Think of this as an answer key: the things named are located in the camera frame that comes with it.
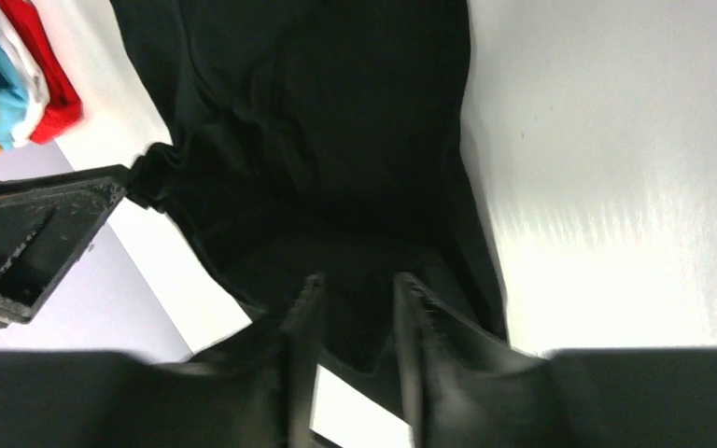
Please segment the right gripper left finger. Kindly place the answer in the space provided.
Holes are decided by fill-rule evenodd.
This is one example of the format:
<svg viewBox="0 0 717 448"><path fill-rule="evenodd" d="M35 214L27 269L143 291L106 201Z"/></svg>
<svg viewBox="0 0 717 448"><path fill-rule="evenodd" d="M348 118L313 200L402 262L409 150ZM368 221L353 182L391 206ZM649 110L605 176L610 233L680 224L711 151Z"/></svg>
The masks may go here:
<svg viewBox="0 0 717 448"><path fill-rule="evenodd" d="M326 301L298 298L185 362L0 352L0 447L309 447Z"/></svg>

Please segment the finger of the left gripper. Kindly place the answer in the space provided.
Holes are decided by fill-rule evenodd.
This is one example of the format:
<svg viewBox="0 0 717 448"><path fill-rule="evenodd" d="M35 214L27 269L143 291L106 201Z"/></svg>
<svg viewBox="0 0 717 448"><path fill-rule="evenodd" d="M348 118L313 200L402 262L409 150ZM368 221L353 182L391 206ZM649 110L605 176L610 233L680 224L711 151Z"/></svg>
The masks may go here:
<svg viewBox="0 0 717 448"><path fill-rule="evenodd" d="M0 329L28 324L127 192L122 165L0 181Z"/></svg>

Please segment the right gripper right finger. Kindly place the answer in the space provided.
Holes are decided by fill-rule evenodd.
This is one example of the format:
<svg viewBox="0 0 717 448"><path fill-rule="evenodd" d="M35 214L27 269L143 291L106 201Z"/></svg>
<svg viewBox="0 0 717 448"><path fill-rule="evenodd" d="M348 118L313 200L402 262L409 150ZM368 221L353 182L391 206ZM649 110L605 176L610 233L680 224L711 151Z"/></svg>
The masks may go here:
<svg viewBox="0 0 717 448"><path fill-rule="evenodd" d="M717 447L717 347L532 357L407 273L394 317L417 447Z"/></svg>

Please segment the black t shirt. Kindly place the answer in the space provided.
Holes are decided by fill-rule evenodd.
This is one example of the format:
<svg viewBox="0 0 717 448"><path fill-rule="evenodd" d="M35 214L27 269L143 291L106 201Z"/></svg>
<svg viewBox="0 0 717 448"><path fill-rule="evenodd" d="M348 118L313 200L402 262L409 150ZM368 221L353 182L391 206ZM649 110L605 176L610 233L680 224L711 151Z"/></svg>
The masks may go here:
<svg viewBox="0 0 717 448"><path fill-rule="evenodd" d="M464 1L115 1L170 134L129 197L257 318L324 276L321 365L402 413L394 279L507 334L460 156Z"/></svg>

